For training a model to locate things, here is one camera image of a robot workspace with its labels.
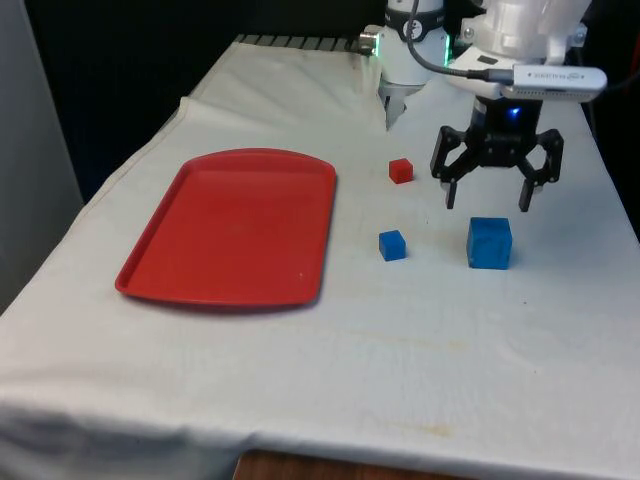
small blue cube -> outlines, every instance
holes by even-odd
[[[506,218],[472,218],[467,241],[469,266],[508,270],[513,237]]]
[[[407,258],[407,243],[398,230],[380,234],[380,253],[387,262]]]

black background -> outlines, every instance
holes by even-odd
[[[382,24],[386,0],[27,0],[82,194],[144,145],[239,33],[355,35]],[[449,0],[447,30],[472,15]],[[598,0],[587,20],[589,65],[629,74],[640,2]],[[596,103],[597,134],[636,232],[638,87]]]

cable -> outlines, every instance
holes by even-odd
[[[626,80],[624,80],[624,81],[622,81],[620,83],[617,83],[615,85],[611,85],[610,87],[607,87],[605,92],[606,93],[613,93],[613,92],[617,92],[617,91],[620,91],[620,90],[624,90],[624,89],[630,87],[631,85],[633,85],[639,79],[640,79],[640,70],[638,70],[636,73],[631,75]]]
[[[416,21],[416,15],[418,14],[419,5],[420,0],[413,0],[413,7],[411,8],[411,13],[409,14],[409,27],[406,35],[409,52],[411,52],[411,56],[415,59],[416,62],[418,62],[427,70],[431,70],[432,72],[439,73],[441,75],[468,78],[470,80],[482,80],[485,82],[500,83],[503,85],[513,84],[512,70],[502,70],[496,68],[486,70],[457,70],[455,68],[436,65],[435,63],[431,63],[428,60],[422,58],[413,43],[413,24]]]

red cube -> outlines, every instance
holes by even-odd
[[[389,162],[389,177],[398,185],[411,182],[413,180],[413,165],[406,158]]]

red tray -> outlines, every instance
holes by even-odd
[[[216,306],[312,302],[322,280],[336,173],[281,150],[187,162],[131,252],[116,288]]]

